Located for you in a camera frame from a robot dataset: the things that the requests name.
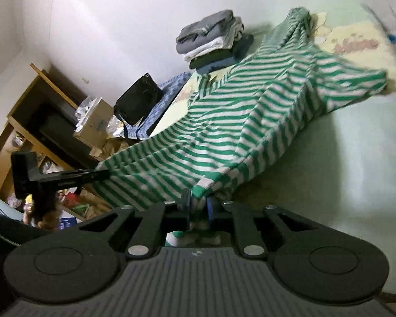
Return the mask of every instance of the blue folded cloth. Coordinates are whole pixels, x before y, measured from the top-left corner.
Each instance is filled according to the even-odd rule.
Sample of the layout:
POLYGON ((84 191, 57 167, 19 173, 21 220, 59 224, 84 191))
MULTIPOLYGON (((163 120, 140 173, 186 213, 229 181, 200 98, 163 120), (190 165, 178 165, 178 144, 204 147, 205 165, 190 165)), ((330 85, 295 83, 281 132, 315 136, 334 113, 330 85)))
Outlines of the blue folded cloth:
POLYGON ((159 88, 163 90, 164 95, 161 100, 154 106, 154 108, 149 113, 148 117, 142 121, 138 126, 126 125, 126 130, 128 132, 128 138, 130 139, 140 139, 144 140, 149 138, 152 130, 154 130, 156 121, 163 115, 163 113, 170 106, 174 98, 183 88, 185 83, 188 82, 191 77, 191 73, 186 71, 180 75, 177 75, 167 82, 159 84, 159 88))
POLYGON ((242 60, 252 42, 254 41, 254 36, 252 35, 242 35, 241 39, 237 40, 232 47, 232 56, 228 58, 221 59, 204 65, 203 67, 197 68, 197 73, 200 75, 208 74, 216 70, 227 68, 233 64, 238 63, 242 60))

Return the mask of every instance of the black bag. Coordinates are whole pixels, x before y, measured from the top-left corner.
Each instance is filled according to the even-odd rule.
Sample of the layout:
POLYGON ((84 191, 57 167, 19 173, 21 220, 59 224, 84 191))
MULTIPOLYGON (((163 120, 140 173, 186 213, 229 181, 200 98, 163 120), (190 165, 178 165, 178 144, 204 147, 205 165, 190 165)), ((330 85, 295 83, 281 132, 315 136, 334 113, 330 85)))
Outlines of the black bag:
POLYGON ((135 125, 141 118, 145 120, 153 107, 163 97, 163 91, 152 80, 149 73, 137 80, 114 105, 114 115, 122 122, 135 125))

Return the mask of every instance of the gray folded towel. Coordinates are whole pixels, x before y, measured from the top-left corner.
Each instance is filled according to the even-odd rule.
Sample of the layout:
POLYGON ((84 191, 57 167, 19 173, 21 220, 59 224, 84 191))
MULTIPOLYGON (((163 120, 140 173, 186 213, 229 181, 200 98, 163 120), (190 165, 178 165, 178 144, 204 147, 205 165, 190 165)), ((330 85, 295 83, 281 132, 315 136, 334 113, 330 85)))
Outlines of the gray folded towel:
POLYGON ((176 51, 186 54, 197 47, 226 35, 235 19, 232 10, 222 10, 185 26, 176 38, 176 51))

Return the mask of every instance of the black robotic base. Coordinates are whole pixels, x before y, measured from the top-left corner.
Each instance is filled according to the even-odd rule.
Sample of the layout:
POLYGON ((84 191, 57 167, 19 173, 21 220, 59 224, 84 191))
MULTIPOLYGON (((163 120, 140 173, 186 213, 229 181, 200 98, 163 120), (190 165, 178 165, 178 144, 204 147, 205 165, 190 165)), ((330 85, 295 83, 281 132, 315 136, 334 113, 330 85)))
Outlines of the black robotic base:
POLYGON ((208 198, 211 230, 233 246, 163 247, 188 230, 189 200, 20 246, 4 266, 20 298, 3 316, 394 316, 374 298, 389 272, 378 248, 279 207, 208 198))

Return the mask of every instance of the circular pad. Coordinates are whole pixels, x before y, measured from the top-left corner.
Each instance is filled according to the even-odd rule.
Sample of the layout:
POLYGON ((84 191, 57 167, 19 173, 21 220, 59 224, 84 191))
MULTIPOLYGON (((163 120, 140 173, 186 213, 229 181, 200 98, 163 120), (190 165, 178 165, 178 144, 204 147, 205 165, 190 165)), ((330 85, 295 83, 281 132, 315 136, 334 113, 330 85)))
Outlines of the circular pad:
POLYGON ((345 274, 358 265, 358 257, 348 249, 340 247, 322 247, 314 250, 309 262, 315 269, 327 274, 345 274))
POLYGON ((90 297, 104 289, 118 269, 109 244, 85 231, 37 238, 15 249, 4 263, 7 282, 17 293, 47 304, 90 297))
POLYGON ((374 245, 335 230, 297 232, 277 250, 273 269, 287 288, 308 299, 351 304, 372 297, 389 274, 374 245))

